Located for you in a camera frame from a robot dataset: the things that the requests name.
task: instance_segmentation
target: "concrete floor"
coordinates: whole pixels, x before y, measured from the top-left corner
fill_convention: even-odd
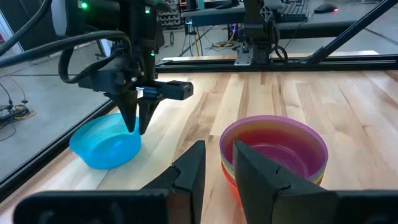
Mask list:
[[[348,8],[353,13],[365,14],[375,4],[337,3],[340,8]],[[210,27],[200,28],[200,33]],[[223,42],[227,39],[224,26],[213,27],[206,37],[213,43]],[[351,39],[338,51],[375,50],[380,54],[394,54],[398,52],[398,9],[391,9],[381,18],[363,30],[355,38]],[[184,41],[183,30],[173,30],[174,45],[169,45],[171,31],[165,30],[165,46],[157,55],[157,60],[164,57],[176,57],[182,51]],[[204,55],[232,55],[236,54],[231,49],[211,50],[211,43],[202,38]],[[314,52],[322,45],[326,45],[333,38],[322,39],[294,39],[289,44],[287,51]],[[280,45],[285,46],[288,40],[281,40]],[[75,51],[70,64],[70,73],[77,73],[90,63],[96,61],[95,53],[99,50],[95,44],[83,47]],[[57,73],[58,58],[47,58],[33,63],[22,63],[0,70],[0,77],[7,74],[14,75],[15,80],[23,87],[29,103],[27,106],[37,110],[37,114],[27,120],[14,123],[16,133],[13,137],[0,142],[0,179],[11,173],[23,162],[38,153],[46,145],[59,137],[74,124],[79,122],[88,113],[92,112],[107,98],[101,93],[79,88],[77,85],[67,85],[61,82],[57,76],[42,76]],[[0,78],[0,82],[10,92],[14,104],[22,100],[22,93],[17,86],[7,77]],[[5,94],[0,94],[0,104],[7,104]],[[0,139],[13,132],[12,126],[0,130]]]

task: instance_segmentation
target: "keyboard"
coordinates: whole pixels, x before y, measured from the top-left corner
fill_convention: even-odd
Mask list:
[[[302,22],[308,18],[308,4],[293,2],[274,12],[276,22]]]

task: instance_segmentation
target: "wooden tabletop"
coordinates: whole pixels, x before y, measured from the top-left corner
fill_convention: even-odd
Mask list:
[[[253,72],[164,74],[190,81],[185,101],[156,110],[138,155],[113,170],[89,168],[69,149],[0,204],[10,223],[24,197],[43,190],[140,189],[199,139],[206,141],[202,223],[245,223],[220,164],[219,140],[237,119],[287,116],[308,124],[328,146],[326,189],[398,189],[398,72]]]

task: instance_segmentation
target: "computer mouse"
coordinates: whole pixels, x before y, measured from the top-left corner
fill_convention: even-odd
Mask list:
[[[337,6],[330,3],[325,3],[318,6],[313,12],[314,13],[326,13],[326,12],[337,12]]]

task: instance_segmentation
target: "blue bowl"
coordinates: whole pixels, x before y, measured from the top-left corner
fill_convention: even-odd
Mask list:
[[[132,159],[141,148],[139,118],[129,133],[120,113],[94,119],[77,130],[70,149],[95,169],[112,169]]]

